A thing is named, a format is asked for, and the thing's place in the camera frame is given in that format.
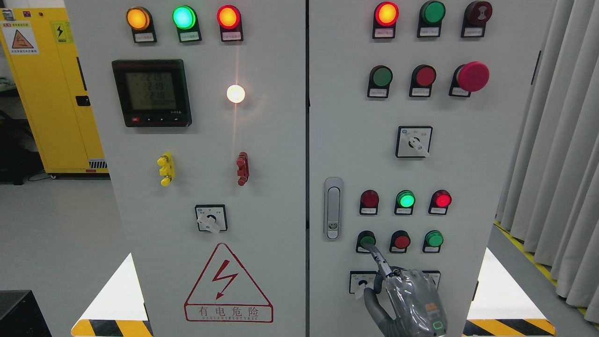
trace yellow safety cabinet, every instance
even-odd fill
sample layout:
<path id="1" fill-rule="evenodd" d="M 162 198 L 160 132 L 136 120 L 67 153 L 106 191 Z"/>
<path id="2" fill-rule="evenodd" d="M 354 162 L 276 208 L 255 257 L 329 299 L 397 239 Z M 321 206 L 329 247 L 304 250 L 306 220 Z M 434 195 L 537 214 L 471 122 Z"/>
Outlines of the yellow safety cabinet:
<path id="1" fill-rule="evenodd" d="M 47 173 L 108 173 L 64 8 L 12 8 L 4 53 Z"/>

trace electrical hazard sticker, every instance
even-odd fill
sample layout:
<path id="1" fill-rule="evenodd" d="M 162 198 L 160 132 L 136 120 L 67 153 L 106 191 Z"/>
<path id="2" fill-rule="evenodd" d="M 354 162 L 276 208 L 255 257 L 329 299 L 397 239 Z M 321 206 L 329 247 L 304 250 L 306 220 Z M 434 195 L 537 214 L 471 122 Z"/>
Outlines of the electrical hazard sticker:
<path id="1" fill-rule="evenodd" d="M 40 53 L 29 21 L 2 21 L 0 23 L 9 53 L 17 55 Z"/>
<path id="2" fill-rule="evenodd" d="M 73 43 L 73 32 L 69 21 L 52 21 L 50 23 L 56 43 Z"/>
<path id="3" fill-rule="evenodd" d="M 272 303 L 222 242 L 216 245 L 184 307 L 190 322 L 273 322 Z"/>

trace vent grille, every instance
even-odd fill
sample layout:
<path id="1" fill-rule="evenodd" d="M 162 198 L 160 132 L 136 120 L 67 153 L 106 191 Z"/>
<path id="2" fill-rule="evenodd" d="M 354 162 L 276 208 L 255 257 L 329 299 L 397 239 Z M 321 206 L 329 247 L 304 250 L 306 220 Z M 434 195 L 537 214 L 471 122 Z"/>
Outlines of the vent grille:
<path id="1" fill-rule="evenodd" d="M 89 168 L 91 169 L 107 169 L 108 164 L 106 164 L 105 159 L 90 159 L 89 160 Z"/>

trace gray curtain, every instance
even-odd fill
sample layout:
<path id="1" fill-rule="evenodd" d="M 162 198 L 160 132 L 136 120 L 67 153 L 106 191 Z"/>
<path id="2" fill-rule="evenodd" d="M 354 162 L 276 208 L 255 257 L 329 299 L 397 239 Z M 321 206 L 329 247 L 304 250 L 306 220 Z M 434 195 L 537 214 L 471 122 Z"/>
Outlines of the gray curtain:
<path id="1" fill-rule="evenodd" d="M 558 0 L 497 220 L 599 323 L 599 1 Z"/>

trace yellow and black hazard stripe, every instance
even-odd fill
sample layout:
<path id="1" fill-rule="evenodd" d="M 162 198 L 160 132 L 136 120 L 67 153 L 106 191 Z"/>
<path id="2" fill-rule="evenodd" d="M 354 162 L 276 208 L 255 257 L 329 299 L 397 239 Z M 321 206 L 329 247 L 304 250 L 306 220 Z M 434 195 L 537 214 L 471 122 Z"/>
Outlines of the yellow and black hazard stripe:
<path id="1" fill-rule="evenodd" d="M 463 336 L 555 336 L 547 320 L 467 320 Z"/>
<path id="2" fill-rule="evenodd" d="M 149 321 L 80 320 L 71 329 L 75 337 L 152 337 Z"/>

